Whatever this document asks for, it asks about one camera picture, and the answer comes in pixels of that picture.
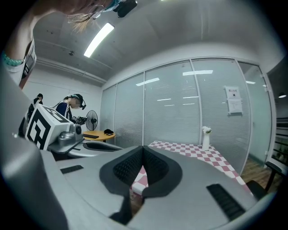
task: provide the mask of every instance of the paper sign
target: paper sign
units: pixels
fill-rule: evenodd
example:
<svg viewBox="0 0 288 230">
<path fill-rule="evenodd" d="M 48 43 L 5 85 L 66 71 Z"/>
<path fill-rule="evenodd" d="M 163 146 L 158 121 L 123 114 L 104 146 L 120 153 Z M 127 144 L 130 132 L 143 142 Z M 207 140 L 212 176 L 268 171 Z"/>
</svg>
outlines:
<svg viewBox="0 0 288 230">
<path fill-rule="evenodd" d="M 239 88 L 237 86 L 225 86 L 225 90 L 227 94 L 229 114 L 243 113 Z"/>
<path fill-rule="evenodd" d="M 242 113 L 241 99 L 228 99 L 229 113 Z"/>
<path fill-rule="evenodd" d="M 225 86 L 227 99 L 241 99 L 238 87 Z"/>
</svg>

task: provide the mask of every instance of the window blinds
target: window blinds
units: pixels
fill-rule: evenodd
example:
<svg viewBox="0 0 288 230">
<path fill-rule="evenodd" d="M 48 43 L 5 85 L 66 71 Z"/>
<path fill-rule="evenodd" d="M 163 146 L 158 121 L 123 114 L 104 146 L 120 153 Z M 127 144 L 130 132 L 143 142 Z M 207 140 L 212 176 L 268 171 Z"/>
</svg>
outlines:
<svg viewBox="0 0 288 230">
<path fill-rule="evenodd" d="M 143 74 L 118 83 L 115 104 L 116 145 L 142 145 Z"/>
<path fill-rule="evenodd" d="M 144 144 L 198 144 L 199 99 L 189 61 L 145 72 Z"/>
<path fill-rule="evenodd" d="M 102 93 L 100 130 L 110 129 L 114 131 L 114 106 L 116 85 L 106 89 Z"/>
<path fill-rule="evenodd" d="M 245 81 L 233 60 L 192 61 L 197 73 L 203 126 L 212 128 L 210 144 L 240 173 L 250 140 L 251 117 Z M 224 86 L 238 86 L 243 113 L 228 114 Z"/>
</svg>

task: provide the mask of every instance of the fluorescent light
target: fluorescent light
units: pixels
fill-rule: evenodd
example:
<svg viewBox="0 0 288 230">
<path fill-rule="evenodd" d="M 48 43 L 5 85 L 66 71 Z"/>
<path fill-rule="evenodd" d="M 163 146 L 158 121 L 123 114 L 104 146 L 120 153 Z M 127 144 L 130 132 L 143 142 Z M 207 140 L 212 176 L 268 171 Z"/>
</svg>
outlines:
<svg viewBox="0 0 288 230">
<path fill-rule="evenodd" d="M 284 97 L 286 97 L 286 94 L 285 93 L 283 93 L 283 92 L 281 92 L 281 93 L 279 93 L 279 96 L 278 96 L 279 98 L 284 98 Z"/>
<path fill-rule="evenodd" d="M 196 97 L 199 97 L 199 96 L 195 96 L 195 97 L 184 97 L 183 99 L 185 99 L 185 98 L 196 98 Z"/>
<path fill-rule="evenodd" d="M 91 41 L 87 50 L 84 53 L 84 56 L 90 58 L 97 46 L 103 41 L 103 39 L 114 29 L 110 23 L 106 23 L 105 26 L 96 34 L 95 38 Z"/>
<path fill-rule="evenodd" d="M 255 84 L 253 81 L 246 81 L 247 84 Z"/>
<path fill-rule="evenodd" d="M 167 100 L 171 100 L 171 98 L 168 98 L 168 99 L 161 99 L 161 100 L 157 100 L 157 101 L 167 101 Z"/>
<path fill-rule="evenodd" d="M 137 86 L 141 86 L 141 85 L 144 85 L 144 84 L 147 84 L 147 83 L 150 83 L 150 82 L 154 82 L 154 81 L 159 81 L 160 79 L 159 78 L 153 78 L 151 80 L 147 80 L 145 82 L 141 82 L 141 83 L 138 83 L 136 84 Z"/>
<path fill-rule="evenodd" d="M 211 74 L 211 73 L 213 73 L 213 70 L 189 71 L 189 72 L 183 72 L 183 76 L 194 74 Z"/>
</svg>

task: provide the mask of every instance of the ceiling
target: ceiling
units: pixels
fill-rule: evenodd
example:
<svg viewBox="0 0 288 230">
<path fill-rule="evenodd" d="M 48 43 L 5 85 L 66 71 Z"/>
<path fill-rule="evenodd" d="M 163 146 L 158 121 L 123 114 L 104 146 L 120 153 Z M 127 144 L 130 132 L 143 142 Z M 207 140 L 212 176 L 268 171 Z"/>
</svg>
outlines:
<svg viewBox="0 0 288 230">
<path fill-rule="evenodd" d="M 257 52 L 266 25 L 249 7 L 229 0 L 138 0 L 124 18 L 103 13 L 83 32 L 61 13 L 42 18 L 34 29 L 37 58 L 71 66 L 103 79 L 119 66 L 127 66 L 160 50 L 206 41 L 245 46 Z M 115 29 L 90 58 L 83 54 L 107 22 Z"/>
<path fill-rule="evenodd" d="M 268 73 L 268 77 L 273 89 L 275 100 L 288 100 L 288 97 L 285 99 L 278 98 L 280 93 L 288 94 L 288 56 L 283 58 L 283 60 Z"/>
</svg>

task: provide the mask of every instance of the wooden floor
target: wooden floor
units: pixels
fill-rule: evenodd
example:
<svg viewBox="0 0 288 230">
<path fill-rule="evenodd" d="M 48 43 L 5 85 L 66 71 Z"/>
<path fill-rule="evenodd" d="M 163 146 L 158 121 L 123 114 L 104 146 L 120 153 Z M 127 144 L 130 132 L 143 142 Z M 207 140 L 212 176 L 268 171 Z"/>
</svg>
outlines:
<svg viewBox="0 0 288 230">
<path fill-rule="evenodd" d="M 248 157 L 241 178 L 245 181 L 245 183 L 254 180 L 258 184 L 260 184 L 263 188 L 265 188 L 268 179 L 270 177 L 270 174 L 271 174 L 270 168 L 263 168 L 257 162 Z M 282 177 L 276 174 L 268 192 L 276 191 L 281 182 Z"/>
</svg>

